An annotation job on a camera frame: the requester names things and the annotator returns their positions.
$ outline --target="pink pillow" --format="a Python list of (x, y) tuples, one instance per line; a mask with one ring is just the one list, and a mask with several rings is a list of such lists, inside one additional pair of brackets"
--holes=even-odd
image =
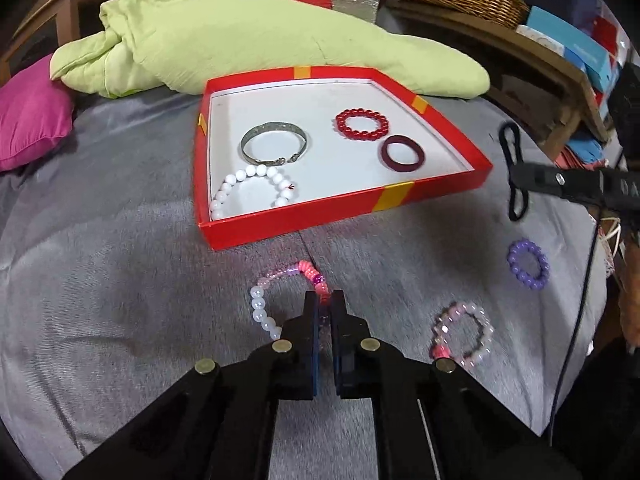
[(62, 83), (49, 79), (51, 56), (0, 88), (0, 171), (40, 158), (71, 131), (73, 102)]

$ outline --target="beaded bracelet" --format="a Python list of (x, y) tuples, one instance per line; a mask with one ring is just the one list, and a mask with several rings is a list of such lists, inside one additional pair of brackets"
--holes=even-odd
[(222, 218), (222, 205), (225, 203), (226, 197), (231, 193), (233, 186), (235, 186), (237, 182), (242, 182), (254, 175), (266, 176), (271, 179), (271, 182), (280, 191), (272, 207), (282, 207), (287, 205), (289, 200), (293, 198), (293, 190), (296, 188), (296, 185), (284, 178), (283, 174), (280, 173), (280, 170), (273, 166), (267, 168), (264, 164), (259, 164), (258, 166), (249, 164), (244, 170), (238, 170), (236, 171), (236, 174), (228, 174), (225, 177), (225, 181), (220, 186), (220, 190), (216, 193), (215, 199), (213, 199), (209, 204), (211, 215), (215, 220)]
[[(367, 119), (373, 119), (379, 126), (377, 129), (368, 132), (364, 130), (362, 132), (353, 130), (347, 126), (347, 119), (351, 117), (366, 117)], [(389, 121), (379, 112), (373, 110), (365, 110), (364, 108), (352, 108), (350, 110), (344, 110), (336, 115), (335, 123), (338, 126), (338, 131), (345, 137), (352, 140), (378, 140), (380, 137), (384, 137), (389, 133)]]
[[(536, 278), (520, 267), (518, 257), (520, 254), (525, 252), (533, 254), (538, 260), (540, 272)], [(511, 268), (511, 273), (531, 290), (540, 290), (545, 288), (549, 281), (549, 260), (546, 259), (545, 253), (542, 252), (542, 249), (527, 238), (518, 240), (510, 245), (509, 254), (507, 254), (507, 262)]]
[[(463, 316), (463, 314), (469, 314), (478, 322), (482, 327), (482, 335), (480, 336), (480, 345), (477, 348), (465, 354), (463, 357), (457, 358), (451, 355), (451, 351), (447, 346), (446, 336), (449, 333), (447, 323), (452, 324), (456, 322)], [(434, 359), (447, 357), (449, 359), (453, 359), (462, 367), (465, 367), (466, 365), (475, 367), (480, 364), (482, 359), (491, 353), (489, 345), (493, 339), (494, 327), (491, 326), (484, 310), (481, 307), (476, 306), (474, 303), (453, 304), (452, 307), (445, 310), (440, 316), (438, 324), (433, 328), (433, 331), (436, 333), (436, 337), (433, 339), (433, 348), (431, 349), (431, 356)]]
[(295, 276), (296, 274), (301, 273), (304, 274), (305, 278), (314, 286), (316, 293), (320, 296), (320, 302), (327, 302), (331, 297), (331, 294), (329, 293), (329, 286), (326, 284), (324, 276), (314, 268), (311, 262), (306, 260), (300, 260), (299, 262), (285, 267), (284, 269), (267, 272), (267, 275), (260, 278), (257, 285), (252, 286), (249, 291), (249, 295), (252, 298), (251, 306), (254, 308), (252, 316), (255, 321), (260, 323), (263, 330), (269, 332), (271, 339), (274, 341), (280, 339), (282, 328), (276, 326), (276, 322), (273, 317), (267, 316), (267, 311), (265, 310), (267, 301), (264, 298), (264, 291), (269, 288), (271, 282), (274, 280), (283, 276)]

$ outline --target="metal rivet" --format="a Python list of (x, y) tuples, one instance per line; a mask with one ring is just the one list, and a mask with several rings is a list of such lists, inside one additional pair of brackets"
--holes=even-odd
[(287, 339), (278, 339), (271, 345), (271, 348), (278, 354), (286, 354), (293, 348), (293, 345), (291, 344), (291, 341)]
[(198, 361), (194, 366), (197, 373), (199, 373), (200, 375), (210, 374), (215, 367), (216, 362), (213, 359), (209, 359), (208, 357), (200, 359), (200, 361)]
[(441, 372), (450, 374), (456, 369), (456, 362), (452, 359), (442, 357), (436, 361), (436, 368)]
[(380, 341), (372, 337), (367, 337), (360, 342), (360, 346), (367, 352), (375, 352), (378, 348), (380, 348)]

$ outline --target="gray bedsheet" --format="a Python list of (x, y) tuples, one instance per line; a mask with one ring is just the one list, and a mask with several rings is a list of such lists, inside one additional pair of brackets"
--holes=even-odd
[[(248, 288), (310, 256), (372, 333), (430, 360), (433, 319), (454, 300), (483, 306), (494, 352), (474, 375), (536, 432), (548, 420), (568, 345), (593, 225), (577, 205), (532, 197), (520, 224), (482, 99), (430, 99), (494, 163), (478, 190), (214, 252), (193, 219), (191, 157), (199, 98), (159, 88), (81, 111), (74, 135), (31, 175), (0, 176), (0, 416), (45, 480), (55, 480), (193, 363), (245, 358), (269, 341)], [(524, 156), (544, 161), (524, 137)], [(529, 237), (552, 265), (532, 292), (510, 275), (508, 245)], [(569, 386), (604, 308), (601, 254)], [(268, 294), (281, 324), (300, 312), (301, 277)], [(475, 332), (459, 328), (462, 344)], [(338, 401), (330, 354), (313, 402), (283, 402), (272, 479), (376, 478), (365, 401)]]

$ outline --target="maroon bangle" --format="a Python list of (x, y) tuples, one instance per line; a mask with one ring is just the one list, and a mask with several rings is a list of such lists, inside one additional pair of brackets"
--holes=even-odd
[[(390, 144), (404, 144), (408, 146), (414, 153), (418, 156), (418, 162), (414, 162), (413, 164), (401, 164), (400, 162), (396, 162), (389, 155), (389, 145)], [(380, 148), (380, 155), (382, 156), (382, 160), (385, 161), (385, 164), (388, 165), (392, 170), (398, 171), (399, 173), (409, 173), (410, 171), (415, 171), (424, 164), (424, 150), (420, 147), (420, 144), (415, 142), (415, 140), (410, 139), (409, 137), (405, 137), (404, 135), (392, 135), (388, 137), (385, 142), (382, 143), (382, 148)]]

